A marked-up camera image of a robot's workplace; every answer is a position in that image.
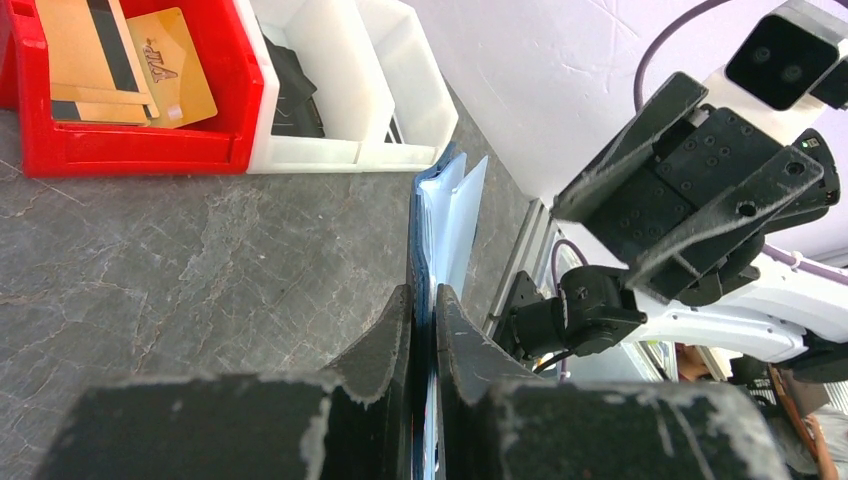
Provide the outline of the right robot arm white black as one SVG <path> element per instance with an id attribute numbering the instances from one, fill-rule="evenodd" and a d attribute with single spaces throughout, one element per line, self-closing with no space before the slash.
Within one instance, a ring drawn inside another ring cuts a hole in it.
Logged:
<path id="1" fill-rule="evenodd" d="M 716 347 L 807 383 L 847 377 L 847 277 L 766 236 L 839 197 L 825 142 L 763 130 L 739 100 L 673 74 L 556 198 L 617 260 L 582 262 L 544 297 L 520 272 L 492 336 L 544 369 L 624 342 Z"/>

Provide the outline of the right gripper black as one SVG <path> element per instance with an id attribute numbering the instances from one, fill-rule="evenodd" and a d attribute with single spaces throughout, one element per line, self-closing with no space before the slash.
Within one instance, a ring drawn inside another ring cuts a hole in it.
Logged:
<path id="1" fill-rule="evenodd" d="M 769 233 L 817 220 L 840 198 L 816 131 L 785 146 L 728 108 L 681 120 L 707 94 L 674 73 L 551 206 L 627 265 L 624 287 L 686 305 L 758 279 Z"/>

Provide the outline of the gold credit card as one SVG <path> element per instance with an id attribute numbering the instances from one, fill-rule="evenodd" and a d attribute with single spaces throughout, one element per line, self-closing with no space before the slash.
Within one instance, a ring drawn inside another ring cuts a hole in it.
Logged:
<path id="1" fill-rule="evenodd" d="M 148 126 L 159 117 L 118 1 L 35 3 L 56 121 Z"/>

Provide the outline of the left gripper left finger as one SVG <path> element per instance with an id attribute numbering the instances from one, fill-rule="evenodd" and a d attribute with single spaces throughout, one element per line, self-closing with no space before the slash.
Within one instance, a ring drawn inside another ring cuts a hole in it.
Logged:
<path id="1" fill-rule="evenodd" d="M 412 290 L 316 371 L 137 377 L 89 388 L 39 479 L 408 479 Z"/>

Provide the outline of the navy blue card holder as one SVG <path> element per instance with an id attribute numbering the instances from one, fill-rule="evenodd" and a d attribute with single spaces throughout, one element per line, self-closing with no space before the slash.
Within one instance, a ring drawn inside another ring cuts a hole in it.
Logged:
<path id="1" fill-rule="evenodd" d="M 437 287 L 464 287 L 488 158 L 470 172 L 467 155 L 450 142 L 436 163 L 413 180 L 409 208 L 407 283 L 413 291 L 411 477 L 435 479 L 438 462 Z"/>

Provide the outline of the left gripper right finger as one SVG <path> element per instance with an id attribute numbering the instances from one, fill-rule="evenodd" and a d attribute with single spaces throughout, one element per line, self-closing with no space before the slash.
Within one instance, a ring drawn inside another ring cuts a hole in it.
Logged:
<path id="1" fill-rule="evenodd" d="M 785 479 L 755 404 L 717 383 L 544 380 L 442 285 L 434 307 L 448 479 Z"/>

